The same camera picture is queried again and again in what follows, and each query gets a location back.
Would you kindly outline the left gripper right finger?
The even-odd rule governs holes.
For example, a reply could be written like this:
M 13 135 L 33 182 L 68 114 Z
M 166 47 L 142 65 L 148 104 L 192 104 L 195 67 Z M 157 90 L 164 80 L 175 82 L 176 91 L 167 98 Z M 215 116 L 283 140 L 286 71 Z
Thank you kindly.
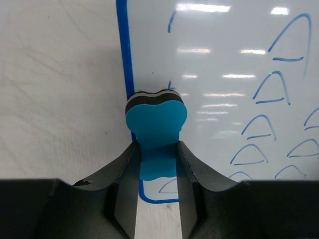
M 197 158 L 183 141 L 176 144 L 176 173 L 182 238 L 189 239 L 207 219 L 204 193 L 223 192 L 238 183 Z

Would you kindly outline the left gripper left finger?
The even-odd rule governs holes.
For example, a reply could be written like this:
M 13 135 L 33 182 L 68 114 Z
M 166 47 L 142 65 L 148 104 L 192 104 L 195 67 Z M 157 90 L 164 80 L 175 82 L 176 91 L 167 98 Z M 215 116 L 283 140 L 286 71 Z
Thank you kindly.
M 74 184 L 88 191 L 107 190 L 105 215 L 127 239 L 135 237 L 140 164 L 135 140 L 119 157 Z

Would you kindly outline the blue whiteboard eraser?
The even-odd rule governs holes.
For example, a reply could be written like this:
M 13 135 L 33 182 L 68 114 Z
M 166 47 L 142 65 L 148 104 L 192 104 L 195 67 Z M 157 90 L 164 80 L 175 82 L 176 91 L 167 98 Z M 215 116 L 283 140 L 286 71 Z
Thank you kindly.
M 140 146 L 140 179 L 153 181 L 176 176 L 176 144 L 187 109 L 174 90 L 137 92 L 125 107 L 126 124 Z

